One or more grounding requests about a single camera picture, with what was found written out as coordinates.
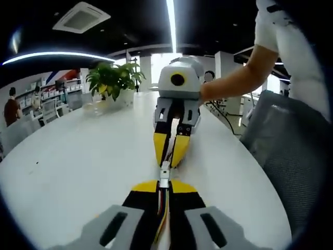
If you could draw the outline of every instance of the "desk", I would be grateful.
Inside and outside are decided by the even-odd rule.
[[[66,108],[66,107],[68,107],[68,104],[63,104],[63,105],[57,106],[56,110],[58,111],[60,109]],[[41,118],[43,118],[43,114],[40,114],[38,116],[33,117],[32,120],[36,120],[36,119],[38,120],[38,119],[41,119]]]
[[[90,220],[121,205],[132,186],[159,178],[152,141],[157,95],[137,93],[134,108],[100,117],[75,110],[33,133],[4,159],[4,199],[37,247],[68,244]],[[247,240],[282,249],[291,233],[275,189],[230,130],[200,110],[180,179],[240,224]]]

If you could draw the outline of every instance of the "white sleeve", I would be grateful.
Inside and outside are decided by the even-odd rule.
[[[265,22],[259,13],[255,19],[254,44],[278,53],[274,24]]]

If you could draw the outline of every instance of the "ceiling light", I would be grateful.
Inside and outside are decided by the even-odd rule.
[[[172,43],[172,52],[177,53],[177,44],[176,44],[176,21],[175,21],[175,8],[173,0],[166,0],[166,5],[168,7],[169,13],[169,23],[171,30],[171,43]]]
[[[38,53],[32,53],[32,54],[27,54],[27,55],[22,55],[22,56],[17,56],[14,57],[10,60],[7,60],[2,63],[2,65],[8,64],[8,63],[13,63],[14,61],[19,61],[22,59],[30,58],[30,57],[35,57],[35,56],[51,56],[51,55],[60,55],[60,56],[83,56],[83,57],[90,57],[90,58],[95,58],[95,59],[100,59],[104,61],[115,61],[113,59],[107,58],[107,57],[102,57],[102,56],[96,56],[96,55],[90,55],[86,53],[77,53],[77,52],[38,52]]]
[[[279,78],[279,80],[281,80],[281,81],[286,81],[286,82],[290,82],[289,79],[282,79],[282,78]]]

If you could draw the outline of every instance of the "white shirt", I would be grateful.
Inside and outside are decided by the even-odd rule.
[[[324,75],[314,52],[294,24],[278,23],[278,11],[273,14],[266,11],[266,2],[257,0],[259,12],[255,19],[254,43],[279,53],[291,75],[289,96],[308,104],[330,121]]]

